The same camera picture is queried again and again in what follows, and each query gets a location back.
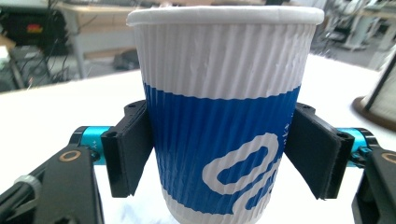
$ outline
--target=cable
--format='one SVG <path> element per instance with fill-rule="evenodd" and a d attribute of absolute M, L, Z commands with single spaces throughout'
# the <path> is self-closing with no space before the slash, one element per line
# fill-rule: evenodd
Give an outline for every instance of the cable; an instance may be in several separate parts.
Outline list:
<path fill-rule="evenodd" d="M 78 33 L 81 30 L 81 28 L 84 28 L 85 26 L 91 24 L 91 22 L 93 22 L 94 20 L 96 20 L 96 18 L 98 17 L 98 15 L 95 15 L 94 17 L 92 17 L 89 21 L 85 22 L 84 24 L 80 25 L 78 27 Z"/>

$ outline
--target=cup lip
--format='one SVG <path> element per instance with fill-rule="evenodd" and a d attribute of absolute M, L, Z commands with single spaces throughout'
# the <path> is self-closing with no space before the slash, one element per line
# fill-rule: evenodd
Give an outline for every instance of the cup lip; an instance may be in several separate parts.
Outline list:
<path fill-rule="evenodd" d="M 314 7 L 199 6 L 137 9 L 127 25 L 138 24 L 321 24 L 324 12 Z"/>

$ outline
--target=rippled cup sleeve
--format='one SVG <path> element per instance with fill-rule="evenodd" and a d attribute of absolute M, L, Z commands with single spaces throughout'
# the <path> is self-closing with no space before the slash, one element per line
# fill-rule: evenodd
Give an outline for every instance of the rippled cup sleeve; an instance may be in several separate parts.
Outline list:
<path fill-rule="evenodd" d="M 130 14 L 163 197 L 179 222 L 260 218 L 322 19 L 306 7 Z"/>

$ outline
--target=white table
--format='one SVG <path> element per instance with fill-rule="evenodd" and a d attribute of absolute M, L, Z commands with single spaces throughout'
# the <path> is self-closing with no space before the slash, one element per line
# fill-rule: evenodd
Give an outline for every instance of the white table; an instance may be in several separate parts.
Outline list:
<path fill-rule="evenodd" d="M 396 149 L 396 133 L 351 108 L 379 78 L 375 71 L 309 56 L 299 102 L 315 107 L 334 127 L 366 128 L 382 147 Z M 125 105 L 144 98 L 139 72 L 0 95 L 0 192 L 66 146 L 77 127 L 115 125 Z M 106 168 L 96 167 L 106 223 L 176 223 L 164 203 L 153 155 L 136 195 L 127 199 L 111 198 Z M 317 201 L 285 156 L 259 223 L 353 223 L 351 203 L 361 174 L 362 170 L 347 168 L 338 199 Z"/>

